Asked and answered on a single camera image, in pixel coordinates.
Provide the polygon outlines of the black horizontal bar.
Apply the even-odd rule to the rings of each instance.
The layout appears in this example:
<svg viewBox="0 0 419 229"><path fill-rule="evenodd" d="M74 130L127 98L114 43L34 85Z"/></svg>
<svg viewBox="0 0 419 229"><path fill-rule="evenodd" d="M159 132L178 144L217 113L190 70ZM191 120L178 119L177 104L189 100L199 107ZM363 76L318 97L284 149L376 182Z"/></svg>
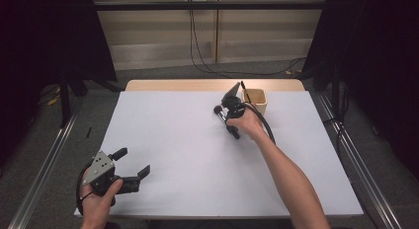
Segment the black horizontal bar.
<svg viewBox="0 0 419 229"><path fill-rule="evenodd" d="M320 10L325 2L95 2L98 11L151 10Z"/></svg>

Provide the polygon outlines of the aluminium rail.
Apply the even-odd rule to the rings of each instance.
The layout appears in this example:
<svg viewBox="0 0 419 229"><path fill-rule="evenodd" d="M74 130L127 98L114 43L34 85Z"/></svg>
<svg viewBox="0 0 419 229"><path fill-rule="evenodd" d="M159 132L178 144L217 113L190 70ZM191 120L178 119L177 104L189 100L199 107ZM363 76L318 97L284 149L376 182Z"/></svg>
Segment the aluminium rail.
<svg viewBox="0 0 419 229"><path fill-rule="evenodd" d="M348 131L346 130L344 124L336 119L336 115L332 113L332 104L329 101L328 97L324 94L319 94L318 99L329 117L328 121L333 126L337 134L337 139L340 145L343 146L345 152L347 153L355 171L357 172L358 177L360 178L364 189L369 195L370 200L372 201L380 220L382 221L385 229L402 229L394 211L392 210L387 199L381 192L378 187L375 179L370 173L366 163L362 159L357 147L355 146L352 138L350 137Z"/></svg>
<svg viewBox="0 0 419 229"><path fill-rule="evenodd" d="M61 153L61 150L63 149L68 136L71 133L74 122L81 110L82 104L83 100L76 100L75 104L72 106L72 111L70 112L68 121L57 132L53 144L49 148L48 154L46 155L34 182L31 184L29 191L26 193L23 201L18 207L18 210L12 218L8 229L26 229L44 191L46 181L48 180L53 167Z"/></svg>

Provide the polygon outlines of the person's right hand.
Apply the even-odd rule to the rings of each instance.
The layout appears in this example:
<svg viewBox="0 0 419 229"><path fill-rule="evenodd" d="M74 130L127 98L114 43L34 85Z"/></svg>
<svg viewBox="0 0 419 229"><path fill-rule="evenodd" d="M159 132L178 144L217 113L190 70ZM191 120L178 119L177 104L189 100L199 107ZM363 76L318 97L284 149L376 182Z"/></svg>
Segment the person's right hand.
<svg viewBox="0 0 419 229"><path fill-rule="evenodd" d="M237 127L254 141L267 137L261 120L250 109L247 109L239 118L230 118L227 124Z"/></svg>

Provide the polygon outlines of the white table sheet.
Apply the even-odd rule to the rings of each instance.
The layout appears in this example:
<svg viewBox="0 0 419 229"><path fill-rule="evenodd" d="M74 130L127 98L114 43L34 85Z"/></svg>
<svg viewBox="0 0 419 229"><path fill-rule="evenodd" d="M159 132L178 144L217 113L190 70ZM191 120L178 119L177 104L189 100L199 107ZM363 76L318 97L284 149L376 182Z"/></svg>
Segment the white table sheet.
<svg viewBox="0 0 419 229"><path fill-rule="evenodd" d="M214 113L221 92L123 92L101 149L126 148L120 176L145 166L137 193L118 196L111 212L139 218L288 216L268 167L247 136L234 138ZM270 92L264 114L277 145L307 175L328 216L363 210L306 92Z"/></svg>

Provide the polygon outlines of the beige square cup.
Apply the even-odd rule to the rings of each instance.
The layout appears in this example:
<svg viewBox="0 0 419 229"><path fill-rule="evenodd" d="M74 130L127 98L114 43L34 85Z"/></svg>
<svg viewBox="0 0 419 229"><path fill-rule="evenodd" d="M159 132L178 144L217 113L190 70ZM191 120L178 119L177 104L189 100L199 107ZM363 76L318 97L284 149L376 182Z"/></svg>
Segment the beige square cup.
<svg viewBox="0 0 419 229"><path fill-rule="evenodd" d="M263 115L268 104L265 91L262 89L247 89L247 92L250 97L251 104L259 113Z"/></svg>

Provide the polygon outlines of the black curtain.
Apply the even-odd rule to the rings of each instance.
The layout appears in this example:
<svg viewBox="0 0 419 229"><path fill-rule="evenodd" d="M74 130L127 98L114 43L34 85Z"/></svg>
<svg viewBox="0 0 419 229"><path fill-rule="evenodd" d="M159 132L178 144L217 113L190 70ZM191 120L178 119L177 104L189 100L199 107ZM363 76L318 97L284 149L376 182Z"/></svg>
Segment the black curtain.
<svg viewBox="0 0 419 229"><path fill-rule="evenodd" d="M419 0L325 0L303 72L347 84L419 180Z"/></svg>
<svg viewBox="0 0 419 229"><path fill-rule="evenodd" d="M37 111L42 89L117 80L93 0L0 0L0 166Z"/></svg>

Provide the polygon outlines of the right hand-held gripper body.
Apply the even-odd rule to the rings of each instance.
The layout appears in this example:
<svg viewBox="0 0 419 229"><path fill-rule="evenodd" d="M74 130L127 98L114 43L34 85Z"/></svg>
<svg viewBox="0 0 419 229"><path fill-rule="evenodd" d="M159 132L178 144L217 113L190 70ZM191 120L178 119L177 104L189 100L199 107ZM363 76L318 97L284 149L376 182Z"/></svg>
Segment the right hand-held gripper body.
<svg viewBox="0 0 419 229"><path fill-rule="evenodd" d="M240 83L237 82L221 99L221 105L228 109L228 118L239 118L244 114L246 106L237 97L239 87Z"/></svg>

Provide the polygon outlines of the black metal stand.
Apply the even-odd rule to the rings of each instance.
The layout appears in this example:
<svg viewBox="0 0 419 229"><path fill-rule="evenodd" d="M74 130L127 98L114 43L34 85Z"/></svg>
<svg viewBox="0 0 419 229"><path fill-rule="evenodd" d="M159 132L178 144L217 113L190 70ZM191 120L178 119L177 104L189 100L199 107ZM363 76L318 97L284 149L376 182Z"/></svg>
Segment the black metal stand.
<svg viewBox="0 0 419 229"><path fill-rule="evenodd" d="M78 69L62 69L58 76L59 95L61 99L61 128L67 125L71 117L69 91L71 89L77 97L84 97L88 89L83 81L83 76Z"/></svg>

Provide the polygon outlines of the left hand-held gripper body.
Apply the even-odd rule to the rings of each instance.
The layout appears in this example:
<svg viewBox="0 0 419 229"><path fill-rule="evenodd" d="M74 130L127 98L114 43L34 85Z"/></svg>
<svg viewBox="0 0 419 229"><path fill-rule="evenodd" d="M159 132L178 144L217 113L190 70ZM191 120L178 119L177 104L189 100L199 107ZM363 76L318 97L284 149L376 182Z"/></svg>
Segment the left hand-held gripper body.
<svg viewBox="0 0 419 229"><path fill-rule="evenodd" d="M109 155L100 150L93 158L89 171L82 181L83 186L90 185L97 195L104 195L111 184L120 178L115 174L115 161L112 161ZM123 186L118 194L138 192L140 182L138 176L123 178Z"/></svg>

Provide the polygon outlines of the person's left hand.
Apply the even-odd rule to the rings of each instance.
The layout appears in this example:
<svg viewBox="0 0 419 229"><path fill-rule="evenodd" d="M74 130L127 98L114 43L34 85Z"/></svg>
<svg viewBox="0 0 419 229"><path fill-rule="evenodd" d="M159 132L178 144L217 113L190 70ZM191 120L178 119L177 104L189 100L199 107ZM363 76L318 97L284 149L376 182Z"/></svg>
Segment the person's left hand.
<svg viewBox="0 0 419 229"><path fill-rule="evenodd" d="M82 198L83 219L80 229L105 228L112 200L122 185L122 180L114 181L103 196L92 193L90 185L81 187L80 196Z"/></svg>

